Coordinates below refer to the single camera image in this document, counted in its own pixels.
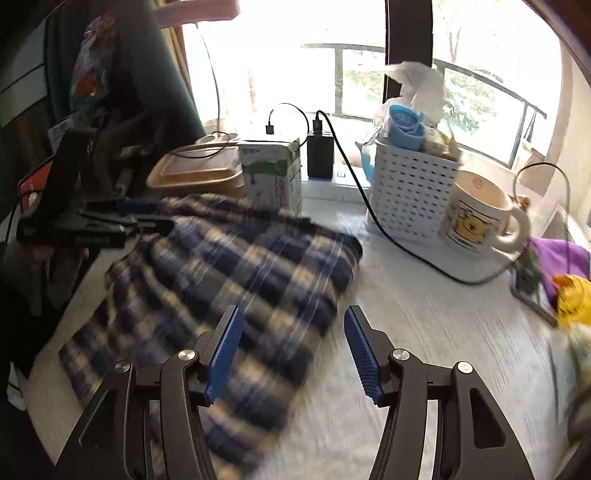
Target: silver screw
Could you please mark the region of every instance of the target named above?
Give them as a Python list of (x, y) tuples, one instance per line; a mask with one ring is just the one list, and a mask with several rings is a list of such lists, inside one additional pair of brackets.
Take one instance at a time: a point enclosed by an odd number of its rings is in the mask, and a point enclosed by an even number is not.
[(468, 362), (460, 362), (457, 365), (457, 369), (463, 374), (471, 374), (474, 370)]
[(410, 358), (410, 353), (408, 353), (404, 348), (397, 348), (395, 351), (392, 352), (392, 356), (396, 360), (400, 360), (404, 362)]
[(191, 350), (190, 348), (187, 348), (186, 350), (181, 350), (178, 353), (178, 357), (181, 360), (188, 362), (189, 360), (193, 360), (193, 358), (195, 358), (195, 351)]
[(115, 364), (115, 371), (119, 374), (124, 374), (129, 370), (129, 362), (122, 360), (121, 362), (117, 362)]

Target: mug handle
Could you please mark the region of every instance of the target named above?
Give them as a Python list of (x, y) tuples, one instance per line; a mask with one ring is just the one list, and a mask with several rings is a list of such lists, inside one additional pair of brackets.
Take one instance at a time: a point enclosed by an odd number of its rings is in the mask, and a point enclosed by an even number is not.
[(494, 235), (490, 240), (492, 248), (496, 248), (497, 250), (508, 254), (518, 251), (521, 245), (523, 245), (529, 238), (531, 233), (530, 218), (520, 207), (513, 205), (509, 215), (517, 220), (517, 223), (519, 224), (519, 231), (517, 234)]

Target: purple cloth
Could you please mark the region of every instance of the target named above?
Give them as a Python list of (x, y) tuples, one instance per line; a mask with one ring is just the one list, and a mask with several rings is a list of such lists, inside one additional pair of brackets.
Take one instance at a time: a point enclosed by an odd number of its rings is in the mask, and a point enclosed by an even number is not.
[(566, 240), (533, 237), (530, 247), (538, 252), (540, 266), (544, 272), (543, 285), (548, 300), (556, 304), (558, 291), (552, 281), (555, 275), (570, 274), (589, 280), (589, 252), (583, 247), (571, 243), (569, 245), (570, 271), (567, 271)]

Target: plaid cloth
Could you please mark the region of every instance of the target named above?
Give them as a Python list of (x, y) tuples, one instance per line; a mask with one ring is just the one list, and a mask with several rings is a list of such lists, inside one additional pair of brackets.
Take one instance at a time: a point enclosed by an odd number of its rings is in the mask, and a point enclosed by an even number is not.
[(226, 388), (200, 412), (219, 478), (240, 478), (285, 426), (361, 245), (246, 200), (166, 199), (160, 211), (174, 217), (171, 234), (143, 236), (111, 266), (106, 299), (60, 360), (86, 405), (117, 360), (160, 364), (214, 328), (228, 305), (241, 306), (243, 334)]

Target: white and green box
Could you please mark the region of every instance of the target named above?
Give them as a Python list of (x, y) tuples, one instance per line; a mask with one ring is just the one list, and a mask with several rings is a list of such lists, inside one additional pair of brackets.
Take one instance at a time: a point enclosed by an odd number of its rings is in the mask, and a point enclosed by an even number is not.
[(246, 193), (255, 205), (301, 212), (300, 140), (242, 141), (240, 162)]

